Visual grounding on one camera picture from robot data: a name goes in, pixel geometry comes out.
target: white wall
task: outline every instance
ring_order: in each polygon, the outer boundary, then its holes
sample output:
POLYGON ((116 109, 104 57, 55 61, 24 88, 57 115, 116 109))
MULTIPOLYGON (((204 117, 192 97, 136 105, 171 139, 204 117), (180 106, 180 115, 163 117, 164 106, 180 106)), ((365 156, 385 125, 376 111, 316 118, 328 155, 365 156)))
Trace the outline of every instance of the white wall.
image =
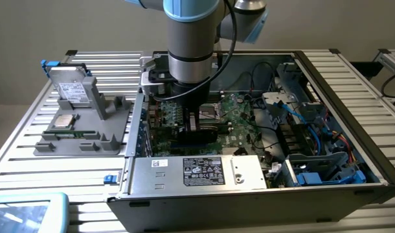
MULTIPOLYGON (((352 60, 395 48, 395 0, 268 0, 268 8, 257 43, 237 48, 337 48, 352 60)), ((123 0, 0 0, 0 104, 32 102, 41 59, 67 50, 161 50, 164 29, 161 12, 123 0)))

